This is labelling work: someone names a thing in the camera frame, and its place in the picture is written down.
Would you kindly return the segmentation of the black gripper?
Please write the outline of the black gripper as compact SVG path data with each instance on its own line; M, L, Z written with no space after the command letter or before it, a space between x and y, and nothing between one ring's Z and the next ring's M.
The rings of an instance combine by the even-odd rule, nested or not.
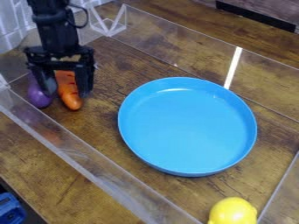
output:
M27 67L43 93L52 96L57 90L55 70L73 71L79 97L88 96L93 88L95 59L93 49L79 46L67 52L49 52L40 46L25 47Z

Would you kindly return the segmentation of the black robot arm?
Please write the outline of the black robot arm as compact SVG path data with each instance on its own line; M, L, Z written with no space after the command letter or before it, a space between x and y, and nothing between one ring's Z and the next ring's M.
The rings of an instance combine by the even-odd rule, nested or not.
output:
M71 7L88 11L71 0L27 0L27 3L32 8L41 45L25 47L23 52L40 89L52 96L59 87L55 72L72 71L79 96L85 97L93 88L93 49L80 45L77 29L84 28L88 21L76 25Z

